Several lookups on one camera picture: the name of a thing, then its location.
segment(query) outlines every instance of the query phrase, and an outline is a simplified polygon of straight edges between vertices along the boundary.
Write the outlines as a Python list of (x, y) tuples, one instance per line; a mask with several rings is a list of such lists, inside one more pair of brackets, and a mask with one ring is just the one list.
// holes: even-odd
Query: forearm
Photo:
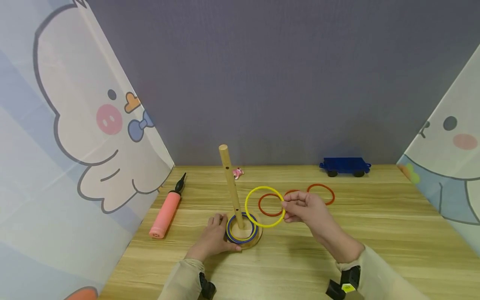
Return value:
[(327, 242), (325, 247), (337, 261), (340, 271), (360, 266), (358, 292), (365, 300), (428, 299), (395, 272), (374, 250), (348, 234), (340, 234), (334, 241)]
[(200, 273), (203, 272), (204, 264), (199, 260), (186, 258), (178, 262), (168, 276), (158, 300), (197, 300), (202, 291)]

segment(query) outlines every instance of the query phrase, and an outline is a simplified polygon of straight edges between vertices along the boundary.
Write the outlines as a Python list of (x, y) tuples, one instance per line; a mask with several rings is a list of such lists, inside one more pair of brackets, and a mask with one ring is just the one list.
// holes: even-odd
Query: blue toy car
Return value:
[(371, 166), (361, 157), (324, 157), (324, 162), (320, 163), (320, 168), (324, 169), (329, 177), (335, 177), (339, 173), (362, 177), (370, 172)]

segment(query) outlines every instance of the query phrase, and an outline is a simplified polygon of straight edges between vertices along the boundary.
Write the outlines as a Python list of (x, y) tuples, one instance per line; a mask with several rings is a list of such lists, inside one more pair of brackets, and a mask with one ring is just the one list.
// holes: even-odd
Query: blue bow tie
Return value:
[(132, 141), (138, 143), (144, 137), (145, 127), (154, 127), (152, 120), (148, 116), (147, 112), (144, 110), (144, 118), (141, 121), (131, 120), (128, 123), (128, 135)]

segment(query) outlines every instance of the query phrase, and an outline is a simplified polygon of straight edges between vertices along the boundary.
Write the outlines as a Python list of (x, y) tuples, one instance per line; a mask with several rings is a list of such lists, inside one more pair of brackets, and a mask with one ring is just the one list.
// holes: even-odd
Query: gray wall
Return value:
[(480, 42), (477, 0), (90, 0), (177, 165), (395, 163)]

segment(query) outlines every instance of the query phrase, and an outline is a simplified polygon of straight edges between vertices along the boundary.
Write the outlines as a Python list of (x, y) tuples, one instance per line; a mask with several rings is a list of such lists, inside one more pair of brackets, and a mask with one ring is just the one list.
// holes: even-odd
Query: red ring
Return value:
[(312, 187), (314, 187), (314, 186), (323, 186), (324, 188), (326, 188), (327, 190), (329, 190), (329, 191), (332, 193), (332, 200), (330, 200), (330, 202), (325, 203), (325, 205), (330, 205), (330, 204), (333, 203), (333, 201), (335, 201), (335, 193), (333, 192), (333, 190), (330, 189), (329, 187), (327, 187), (326, 185), (321, 184), (321, 183), (314, 183), (314, 184), (312, 184), (311, 186), (309, 186), (309, 187), (307, 188), (307, 192), (310, 192), (310, 189), (311, 189)]
[(261, 207), (260, 207), (260, 202), (262, 202), (262, 200), (266, 197), (266, 196), (275, 196), (277, 197), (278, 199), (280, 199), (280, 197), (277, 195), (277, 194), (265, 194), (263, 195), (262, 197), (260, 197), (260, 199), (258, 200), (258, 208), (260, 209), (260, 211), (262, 212), (262, 214), (266, 215), (266, 216), (279, 216), (282, 214), (283, 212), (283, 209), (278, 213), (278, 214), (269, 214), (267, 212), (265, 212)]
[(285, 195), (283, 195), (283, 196), (285, 197), (286, 195), (290, 194), (291, 192), (296, 192), (296, 191), (300, 191), (300, 190), (290, 190), (290, 191), (287, 191), (287, 192), (285, 193)]

